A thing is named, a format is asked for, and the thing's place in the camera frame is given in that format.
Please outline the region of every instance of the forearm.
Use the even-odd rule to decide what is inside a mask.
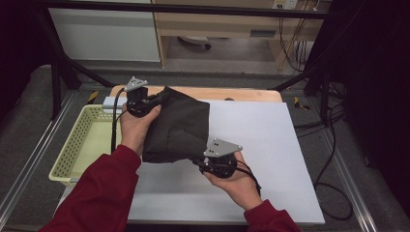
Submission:
[[[286,211],[277,211],[269,200],[244,213],[248,232],[301,231]]]
[[[121,145],[99,157],[41,231],[124,231],[140,164],[139,156]]]

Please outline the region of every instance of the folded black fabric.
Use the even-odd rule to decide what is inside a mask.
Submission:
[[[210,105],[169,87],[162,92],[167,98],[148,130],[142,160],[161,163],[202,158],[209,136]]]

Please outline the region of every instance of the human hand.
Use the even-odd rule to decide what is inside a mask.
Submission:
[[[238,160],[238,167],[249,171],[239,161],[245,163],[241,152],[236,152],[235,159]],[[213,186],[219,187],[226,191],[232,200],[242,207],[245,211],[251,210],[263,203],[256,190],[254,180],[248,175],[240,171],[235,171],[230,178],[221,179],[215,175],[204,172],[204,176],[211,182]]]
[[[151,123],[160,115],[161,105],[154,107],[149,114],[142,118],[132,116],[126,112],[121,116],[121,144],[135,151],[139,156],[142,154],[145,136]]]

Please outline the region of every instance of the white wall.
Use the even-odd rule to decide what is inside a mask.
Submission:
[[[150,0],[100,0],[150,3]],[[66,53],[73,59],[159,62],[152,13],[50,9]]]

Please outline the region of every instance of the person's left hand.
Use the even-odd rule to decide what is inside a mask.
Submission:
[[[161,105],[154,107],[151,112],[142,118],[132,116],[126,112],[121,116],[121,144],[135,151],[139,156],[142,155],[145,136],[151,123],[160,115]]]

